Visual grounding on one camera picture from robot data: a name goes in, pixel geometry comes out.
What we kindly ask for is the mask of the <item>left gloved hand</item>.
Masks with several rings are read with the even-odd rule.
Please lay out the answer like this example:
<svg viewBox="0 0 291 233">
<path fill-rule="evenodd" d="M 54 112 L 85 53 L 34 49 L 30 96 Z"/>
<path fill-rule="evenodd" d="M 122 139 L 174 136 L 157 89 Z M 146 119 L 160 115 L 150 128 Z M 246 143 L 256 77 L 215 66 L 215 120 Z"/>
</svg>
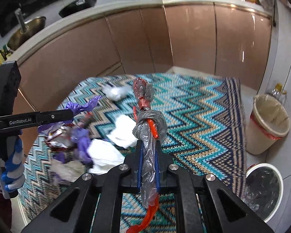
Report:
<svg viewBox="0 0 291 233">
<path fill-rule="evenodd" d="M 4 163 L 5 171 L 0 175 L 0 193 L 11 193 L 20 189 L 25 182 L 23 160 L 23 143 L 19 136 L 8 138 L 8 147 L 12 154 Z"/>
</svg>

